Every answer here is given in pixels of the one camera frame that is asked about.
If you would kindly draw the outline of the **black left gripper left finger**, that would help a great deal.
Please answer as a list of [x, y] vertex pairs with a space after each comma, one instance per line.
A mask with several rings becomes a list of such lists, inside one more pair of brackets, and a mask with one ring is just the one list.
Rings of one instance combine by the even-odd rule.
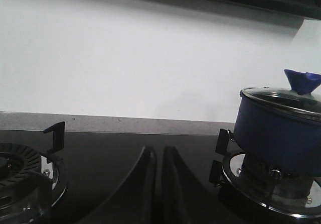
[[152, 223], [156, 153], [142, 152], [118, 189], [78, 223]]

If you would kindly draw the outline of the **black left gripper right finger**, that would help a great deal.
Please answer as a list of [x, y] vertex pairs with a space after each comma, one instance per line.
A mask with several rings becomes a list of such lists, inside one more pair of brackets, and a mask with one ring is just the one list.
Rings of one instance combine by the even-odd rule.
[[193, 175], [175, 147], [162, 164], [163, 223], [225, 223], [226, 213]]

